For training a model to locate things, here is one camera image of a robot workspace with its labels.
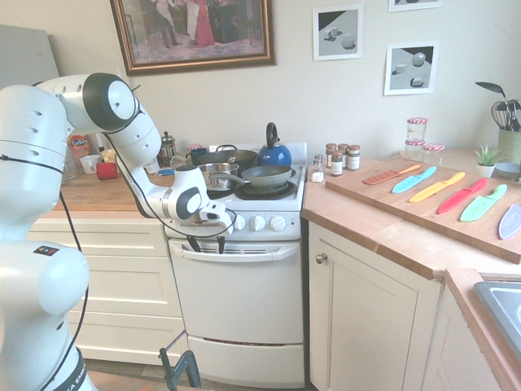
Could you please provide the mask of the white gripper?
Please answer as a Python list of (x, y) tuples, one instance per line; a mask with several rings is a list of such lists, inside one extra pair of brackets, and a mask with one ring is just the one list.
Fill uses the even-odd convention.
[(200, 251), (200, 246), (195, 236), (211, 237), (217, 236), (218, 253), (223, 254), (225, 248), (225, 237), (233, 233), (233, 219), (228, 212), (210, 213), (202, 216), (194, 214), (188, 220), (181, 221), (179, 231), (188, 234), (187, 241), (194, 252)]

